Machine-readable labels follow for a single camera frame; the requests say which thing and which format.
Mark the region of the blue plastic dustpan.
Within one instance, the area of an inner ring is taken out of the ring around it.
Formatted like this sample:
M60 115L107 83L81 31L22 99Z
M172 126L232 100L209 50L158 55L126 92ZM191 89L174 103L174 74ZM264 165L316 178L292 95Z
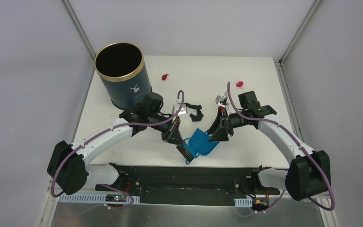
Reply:
M209 142L209 135L201 129L197 128L193 135L184 139L199 156L206 156L219 144L219 142Z

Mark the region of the blue hand brush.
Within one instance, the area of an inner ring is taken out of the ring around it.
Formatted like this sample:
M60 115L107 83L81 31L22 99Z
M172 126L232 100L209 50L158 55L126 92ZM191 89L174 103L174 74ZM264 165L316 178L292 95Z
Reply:
M199 154L195 152L194 149L186 141L184 141L184 143L186 150L178 150L178 151L185 158L186 162L190 163L191 161L196 159L199 156Z

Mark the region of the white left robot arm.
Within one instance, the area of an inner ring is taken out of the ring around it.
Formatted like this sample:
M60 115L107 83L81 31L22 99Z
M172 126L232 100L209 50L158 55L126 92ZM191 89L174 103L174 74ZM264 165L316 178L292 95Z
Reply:
M91 162L115 144L135 136L151 127L161 132L162 141L173 144L179 151L187 151L179 131L179 109L173 115L160 111L139 111L126 109L119 117L97 132L68 144L65 141L54 147L47 173L52 177L51 195L60 197L54 188L58 185L62 193L72 195L85 184L107 184L113 191L120 191L125 186L125 178L117 173L110 164L92 164Z

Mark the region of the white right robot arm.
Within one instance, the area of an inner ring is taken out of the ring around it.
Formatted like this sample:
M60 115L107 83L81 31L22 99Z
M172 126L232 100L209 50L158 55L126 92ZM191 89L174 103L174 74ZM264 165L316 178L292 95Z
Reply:
M209 141L228 141L234 129L252 125L279 149L289 164L288 170L258 167L250 179L250 189L256 194L267 188L287 191L300 201L331 189L330 159L325 151L315 151L282 123L269 105L261 105L254 91L238 95L241 108L229 111L228 94L216 97L216 119L208 129Z

